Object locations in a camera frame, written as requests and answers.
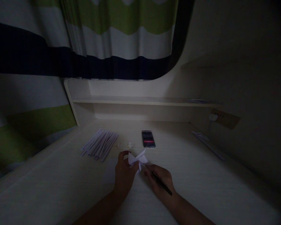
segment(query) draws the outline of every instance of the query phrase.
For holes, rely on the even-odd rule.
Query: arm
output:
[[[214,224],[175,191],[172,176],[168,170],[157,165],[151,165],[148,168],[155,172],[172,191],[173,195],[170,196],[156,183],[151,172],[145,168],[145,176],[150,181],[154,194],[167,207],[179,224]]]
[[[128,159],[124,160],[124,156],[128,153],[129,151],[123,151],[119,154],[113,191],[82,215],[74,225],[109,223],[110,219],[126,199],[132,187],[134,176],[139,168],[138,161],[134,163],[133,167],[129,168]]]

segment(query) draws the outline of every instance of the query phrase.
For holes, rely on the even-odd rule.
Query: hand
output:
[[[148,180],[151,183],[152,190],[156,197],[167,207],[167,208],[175,208],[179,201],[179,195],[175,191],[172,176],[171,173],[157,165],[150,165],[145,167],[145,176],[148,178]],[[154,172],[161,180],[162,182],[171,190],[173,195],[169,195],[169,193],[166,192],[165,189],[160,187],[158,183],[155,181],[154,177],[151,174],[151,171]]]
[[[113,192],[122,198],[126,198],[134,181],[135,174],[139,169],[139,161],[136,161],[130,168],[128,159],[124,160],[124,156],[130,151],[119,153],[118,164],[116,165],[116,181]]]

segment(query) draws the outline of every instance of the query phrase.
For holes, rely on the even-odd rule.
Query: small paper piece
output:
[[[117,158],[110,158],[103,175],[102,184],[115,183],[116,180],[116,164],[118,163]]]
[[[128,163],[130,165],[133,165],[137,160],[139,161],[139,172],[141,171],[141,166],[149,162],[145,156],[145,152],[146,148],[144,148],[144,150],[142,150],[142,152],[136,157],[134,157],[131,153],[128,154]]]
[[[132,148],[133,147],[133,144],[131,142],[128,142],[127,143],[127,148]]]
[[[225,160],[225,158],[220,153],[218,153],[217,147],[209,141],[209,138],[206,135],[194,131],[192,131],[192,133],[196,136],[196,138],[203,142],[217,157],[219,157],[221,160]]]
[[[117,145],[116,145],[116,147],[115,147],[115,149],[121,149],[122,148],[122,145],[120,144],[120,143],[118,143]]]

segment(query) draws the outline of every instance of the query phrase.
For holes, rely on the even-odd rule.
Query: green stripe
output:
[[[175,24],[178,0],[156,4],[152,0],[135,0],[125,5],[122,0],[102,0],[95,5],[90,0],[31,0],[32,5],[61,8],[65,19],[73,25],[85,25],[97,34],[110,27],[127,35],[144,27],[152,34],[162,34]]]
[[[37,149],[10,125],[0,127],[0,171],[11,163],[25,161],[36,152]]]
[[[18,113],[7,116],[6,119],[25,139],[31,142],[76,126],[70,105]]]

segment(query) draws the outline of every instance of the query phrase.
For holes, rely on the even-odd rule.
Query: smartphone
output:
[[[148,147],[155,148],[156,147],[152,131],[141,131],[141,135],[143,138],[143,146],[145,148],[148,148]]]

